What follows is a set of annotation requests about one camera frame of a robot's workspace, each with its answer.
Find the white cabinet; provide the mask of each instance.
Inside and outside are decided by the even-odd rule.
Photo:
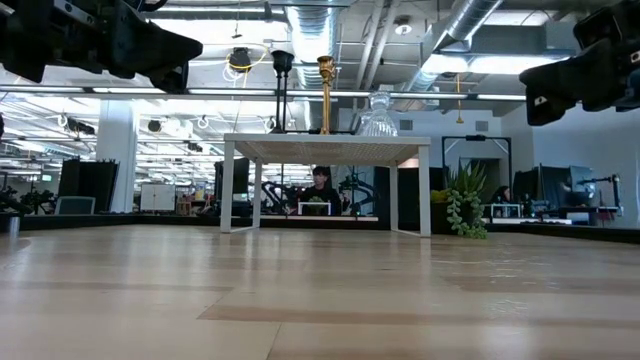
[[[174,211],[175,209],[175,185],[142,185],[140,193],[140,211]]]

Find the wooden floor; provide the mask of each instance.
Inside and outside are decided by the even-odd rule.
[[[0,240],[0,359],[640,359],[640,248],[122,226]]]

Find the clear glass decanter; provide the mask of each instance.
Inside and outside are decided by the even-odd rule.
[[[369,95],[371,110],[362,114],[362,126],[358,135],[398,136],[398,129],[387,113],[390,102],[391,97],[387,92],[378,91]]]

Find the table leg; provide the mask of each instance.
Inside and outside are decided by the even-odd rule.
[[[389,219],[391,231],[398,231],[398,166],[389,167]]]
[[[420,236],[431,236],[431,186],[429,185],[429,147],[418,148],[418,182],[420,191]]]
[[[224,143],[224,170],[222,173],[222,214],[220,218],[220,231],[231,233],[231,207],[233,204],[233,165],[236,152],[235,141]]]
[[[262,160],[256,159],[256,172],[253,180],[253,227],[260,227],[260,208],[262,206]]]

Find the gold candlestick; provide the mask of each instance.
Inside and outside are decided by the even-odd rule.
[[[320,56],[318,58],[318,65],[320,66],[320,75],[322,76],[323,94],[323,108],[322,108],[322,129],[321,135],[329,135],[329,117],[331,116],[331,82],[336,71],[336,65],[331,56]]]

